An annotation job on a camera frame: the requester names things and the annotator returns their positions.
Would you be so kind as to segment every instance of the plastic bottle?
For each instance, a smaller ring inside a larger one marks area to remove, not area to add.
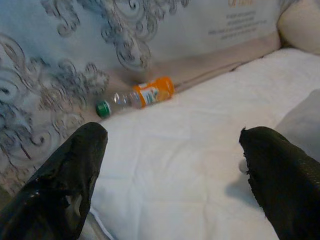
[[[110,99],[96,105],[97,114],[106,118],[125,108],[144,108],[148,105],[170,99],[175,92],[171,79],[167,76],[156,81],[144,83],[132,88],[129,92],[116,92]]]

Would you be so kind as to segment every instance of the mattress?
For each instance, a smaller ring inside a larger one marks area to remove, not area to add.
[[[274,128],[316,88],[320,57],[281,49],[101,124],[91,208],[117,240],[276,240],[239,171],[242,128]]]

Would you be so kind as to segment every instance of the white sheet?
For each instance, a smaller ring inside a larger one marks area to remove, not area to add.
[[[276,240],[238,164],[243,127],[275,127],[320,88],[320,57],[282,49],[102,122],[92,208],[117,240]]]

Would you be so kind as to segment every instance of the beige fabric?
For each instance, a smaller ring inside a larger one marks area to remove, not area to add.
[[[280,17],[278,29],[295,48],[320,55],[320,0],[300,0]]]

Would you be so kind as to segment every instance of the gray fabric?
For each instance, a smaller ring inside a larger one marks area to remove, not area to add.
[[[320,89],[292,109],[275,130],[320,162]]]

